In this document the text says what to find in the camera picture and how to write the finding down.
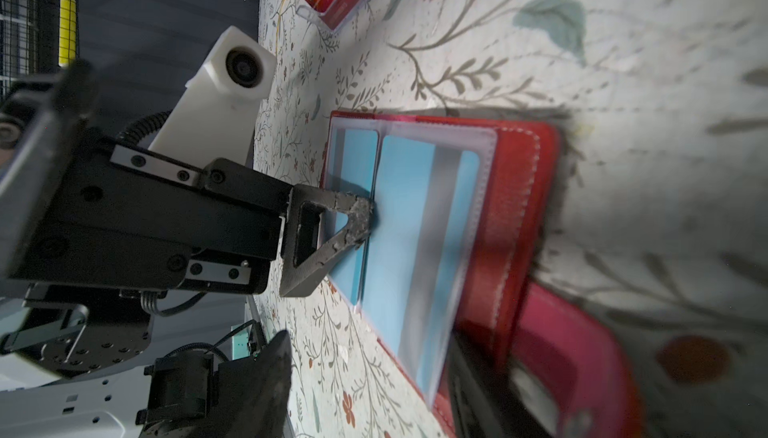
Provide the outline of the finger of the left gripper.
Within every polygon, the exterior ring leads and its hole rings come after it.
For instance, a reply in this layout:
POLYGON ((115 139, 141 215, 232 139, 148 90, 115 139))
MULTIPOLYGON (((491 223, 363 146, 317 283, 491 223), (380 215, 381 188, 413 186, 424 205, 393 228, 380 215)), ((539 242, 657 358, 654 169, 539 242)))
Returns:
POLYGON ((310 296, 351 250, 372 232, 374 202, 307 185, 293 187, 283 233, 279 295, 310 296))
POLYGON ((164 357, 145 369, 143 437, 280 437, 291 389, 290 334, 278 332, 256 355, 214 363, 202 351, 164 357))

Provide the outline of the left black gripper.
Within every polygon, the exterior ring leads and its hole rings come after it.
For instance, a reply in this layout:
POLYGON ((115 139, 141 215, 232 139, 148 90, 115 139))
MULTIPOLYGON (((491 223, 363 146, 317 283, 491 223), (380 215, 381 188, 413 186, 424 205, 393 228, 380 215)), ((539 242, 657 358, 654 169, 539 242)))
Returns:
POLYGON ((1 102, 1 293, 27 311, 1 354, 56 378, 140 356, 167 292, 264 291, 292 192, 224 158, 199 167, 104 134, 86 118, 95 92, 80 60, 1 102))

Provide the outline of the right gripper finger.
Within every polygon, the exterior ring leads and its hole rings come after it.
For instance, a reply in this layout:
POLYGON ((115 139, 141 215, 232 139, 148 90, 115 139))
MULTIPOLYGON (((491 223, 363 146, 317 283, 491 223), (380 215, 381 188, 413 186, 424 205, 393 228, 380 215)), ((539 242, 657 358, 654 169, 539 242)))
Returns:
POLYGON ((466 438, 547 437, 549 433, 511 392, 479 347, 460 332, 446 357, 455 434, 466 438))

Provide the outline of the red card holder wallet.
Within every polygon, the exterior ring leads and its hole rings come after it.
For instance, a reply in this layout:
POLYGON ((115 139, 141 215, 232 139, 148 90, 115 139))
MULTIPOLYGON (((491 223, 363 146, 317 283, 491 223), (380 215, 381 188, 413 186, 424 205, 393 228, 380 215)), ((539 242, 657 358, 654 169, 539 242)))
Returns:
POLYGON ((559 142, 544 123, 336 111, 336 127, 394 123, 494 134, 482 210, 459 290, 440 386, 427 404, 455 434, 446 357, 460 332, 480 348, 547 437, 638 437, 642 406, 627 360, 611 333, 529 277, 553 181, 559 142))

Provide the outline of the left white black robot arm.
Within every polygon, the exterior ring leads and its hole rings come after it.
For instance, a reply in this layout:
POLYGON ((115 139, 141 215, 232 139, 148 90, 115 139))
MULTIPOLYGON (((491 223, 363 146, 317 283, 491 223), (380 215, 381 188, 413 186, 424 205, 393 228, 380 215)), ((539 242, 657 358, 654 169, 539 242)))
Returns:
POLYGON ((1 395, 5 437, 278 437, 291 337, 218 344, 115 374, 144 352, 169 291, 306 297, 370 236, 371 199, 292 185, 224 158, 191 165, 88 123, 92 66, 23 78, 1 104, 1 293, 28 312, 1 353, 45 374, 1 395))

